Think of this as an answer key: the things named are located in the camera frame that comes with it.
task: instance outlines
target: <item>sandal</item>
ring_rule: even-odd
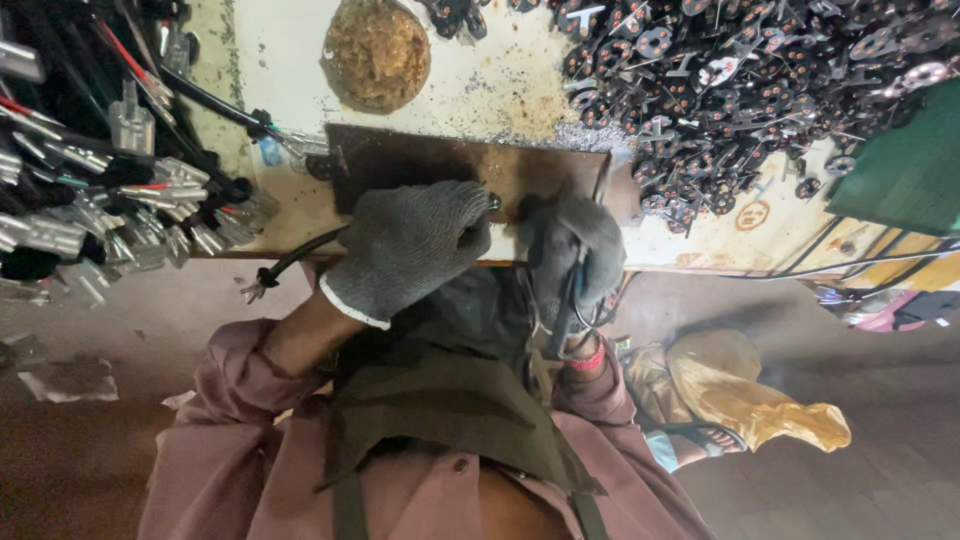
[[[719,430],[725,435],[728,435],[731,439],[733,439],[733,444],[740,448],[740,451],[745,451],[749,448],[747,446],[747,442],[744,441],[743,437],[737,434],[736,431],[715,422],[686,422],[684,424],[664,424],[657,427],[658,430],[663,431],[668,435],[682,435],[688,441],[706,450],[707,456],[709,457],[717,457],[725,454],[723,445],[701,432],[701,430],[707,430],[710,428]]]

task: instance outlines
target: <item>work glove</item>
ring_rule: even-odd
[[[577,306],[589,319],[593,307],[616,291],[623,280],[623,235],[610,212],[589,199],[563,198],[551,210],[542,211],[521,230],[530,246],[528,260],[534,271],[534,296],[540,324],[552,333],[557,324],[561,292],[567,274],[577,261],[578,240],[587,248],[583,287]],[[572,333],[585,331],[575,324]]]
[[[337,238],[347,257],[320,287],[346,315],[386,330],[398,311],[490,249],[488,194],[476,182],[368,191]]]

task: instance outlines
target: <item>bracelet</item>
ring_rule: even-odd
[[[597,343],[597,352],[593,353],[588,360],[568,360],[566,365],[574,371],[589,371],[591,369],[596,369],[600,367],[603,363],[604,358],[607,356],[607,352],[604,350],[603,341],[600,339],[600,336],[595,335]]]

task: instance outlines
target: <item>foot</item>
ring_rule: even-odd
[[[724,454],[742,452],[742,449],[736,444],[733,437],[730,437],[717,428],[704,428],[700,430],[700,433],[713,439],[713,441],[722,446]],[[677,464],[681,467],[707,457],[706,450],[693,444],[683,435],[670,435],[670,444],[673,445],[673,452],[677,455]]]

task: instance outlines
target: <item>green mat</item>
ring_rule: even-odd
[[[907,126],[863,145],[827,211],[934,236],[960,235],[960,79],[929,89]]]

